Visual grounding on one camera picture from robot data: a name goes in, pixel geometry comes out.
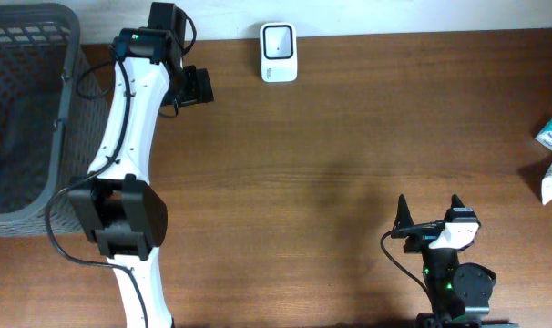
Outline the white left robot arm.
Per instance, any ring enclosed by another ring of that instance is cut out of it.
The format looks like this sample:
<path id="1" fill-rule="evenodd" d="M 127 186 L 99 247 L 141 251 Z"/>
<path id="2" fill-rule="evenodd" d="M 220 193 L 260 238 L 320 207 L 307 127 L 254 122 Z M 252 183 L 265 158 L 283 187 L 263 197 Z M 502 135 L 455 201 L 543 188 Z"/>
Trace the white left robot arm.
<path id="1" fill-rule="evenodd" d="M 209 73 L 186 66 L 192 19 L 172 3 L 154 2 L 148 23 L 113 40 L 114 94 L 107 125 L 87 176 L 67 198 L 89 242 L 115 273 L 128 327 L 175 324 L 162 287 L 160 248 L 168 209 L 150 186 L 149 162 L 160 109 L 213 101 Z"/>

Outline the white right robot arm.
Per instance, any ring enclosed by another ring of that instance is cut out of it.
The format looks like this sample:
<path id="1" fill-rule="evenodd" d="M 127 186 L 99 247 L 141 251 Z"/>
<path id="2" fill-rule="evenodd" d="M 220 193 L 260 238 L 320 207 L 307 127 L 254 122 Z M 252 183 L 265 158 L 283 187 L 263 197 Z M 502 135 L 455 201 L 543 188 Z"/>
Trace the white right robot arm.
<path id="1" fill-rule="evenodd" d="M 392 229 L 384 240 L 404 240 L 404 252 L 423 258 L 422 279 L 415 278 L 398 261 L 393 264 L 418 283 L 426 294 L 432 311 L 419 313 L 414 327 L 515 327 L 508 320 L 486 321 L 490 313 L 489 300 L 497 276 L 492 270 L 473 262 L 461 263 L 458 254 L 473 245 L 482 227 L 475 211 L 464 205 L 457 195 L 441 220 L 415 224 L 404 195 L 398 198 Z"/>

